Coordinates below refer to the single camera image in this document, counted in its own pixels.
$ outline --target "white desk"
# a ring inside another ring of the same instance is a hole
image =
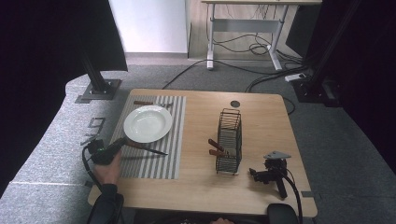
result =
[[[281,70],[282,66],[276,56],[276,45],[282,31],[283,23],[288,12],[289,5],[318,5],[321,0],[202,0],[201,2],[210,4],[212,12],[210,18],[209,44],[207,50],[207,69],[213,69],[213,55],[215,46],[213,44],[214,32],[247,32],[247,33],[272,33],[274,38],[269,45],[268,52],[276,70]],[[216,4],[233,5],[283,5],[281,18],[276,20],[229,20],[216,19]]]

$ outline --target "dish rack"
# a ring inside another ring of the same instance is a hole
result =
[[[219,117],[218,143],[224,148],[216,158],[217,173],[238,173],[242,160],[242,120],[239,110],[223,109]]]

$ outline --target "white wall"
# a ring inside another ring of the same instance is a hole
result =
[[[125,52],[188,52],[186,0],[109,0]]]

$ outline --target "striped placemat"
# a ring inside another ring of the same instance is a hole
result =
[[[132,95],[128,97],[112,141],[125,136],[123,122],[133,110],[142,106],[134,105],[134,101],[149,101],[156,104],[173,103],[172,106],[167,107],[173,118],[169,133],[158,141],[144,145],[145,147],[166,152],[168,155],[158,155],[135,147],[124,146],[122,147],[120,177],[178,179],[186,97],[147,95]]]

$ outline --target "wooden table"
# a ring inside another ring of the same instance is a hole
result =
[[[207,50],[207,69],[213,69],[213,59],[215,46],[213,44],[214,32],[239,32],[239,33],[272,33],[274,34],[271,45],[267,46],[268,53],[276,70],[281,70],[279,59],[276,56],[276,45],[280,37],[280,32],[288,13],[289,5],[319,5],[321,0],[202,0],[211,6],[209,44]],[[283,5],[282,15],[276,20],[236,20],[236,19],[216,19],[215,8],[218,4],[232,5]]]
[[[255,182],[248,172],[248,168],[265,170],[263,156],[277,150],[291,155],[288,169],[300,191],[304,216],[317,214],[314,198],[301,194],[311,188],[280,95],[142,89],[132,90],[132,95],[186,96],[187,103],[178,179],[121,178],[119,193],[125,198],[124,206],[265,215],[268,204],[287,203],[297,213],[295,196],[286,181],[289,197],[281,200],[275,182]],[[223,108],[232,108],[231,101],[240,103],[237,109],[242,115],[242,160],[237,176],[217,174],[216,157],[208,153],[213,147],[207,143],[209,138],[217,139],[219,114]],[[94,204],[99,194],[98,188],[93,187],[89,203]]]

